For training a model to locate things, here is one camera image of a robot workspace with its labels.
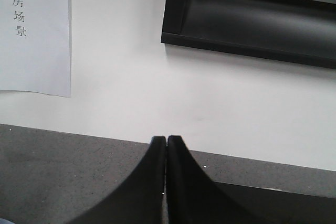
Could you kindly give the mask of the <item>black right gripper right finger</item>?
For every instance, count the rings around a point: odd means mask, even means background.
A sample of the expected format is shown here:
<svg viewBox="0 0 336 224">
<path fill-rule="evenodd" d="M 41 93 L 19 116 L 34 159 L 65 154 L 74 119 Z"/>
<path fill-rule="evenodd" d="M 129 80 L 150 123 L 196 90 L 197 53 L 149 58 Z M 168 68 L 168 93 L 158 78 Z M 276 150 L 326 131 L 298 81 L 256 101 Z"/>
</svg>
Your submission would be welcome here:
<svg viewBox="0 0 336 224">
<path fill-rule="evenodd" d="M 216 186 L 181 136 L 167 140 L 166 200 L 169 223 L 265 223 Z"/>
</svg>

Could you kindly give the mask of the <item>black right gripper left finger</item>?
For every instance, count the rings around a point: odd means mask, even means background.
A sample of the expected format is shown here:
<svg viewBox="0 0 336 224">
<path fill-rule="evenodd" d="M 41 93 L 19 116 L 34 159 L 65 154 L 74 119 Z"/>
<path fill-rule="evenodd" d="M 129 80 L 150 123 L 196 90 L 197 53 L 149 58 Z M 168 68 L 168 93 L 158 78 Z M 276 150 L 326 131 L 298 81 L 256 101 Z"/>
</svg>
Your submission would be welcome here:
<svg viewBox="0 0 336 224">
<path fill-rule="evenodd" d="M 155 136 L 132 173 L 70 223 L 162 223 L 166 138 Z"/>
</svg>

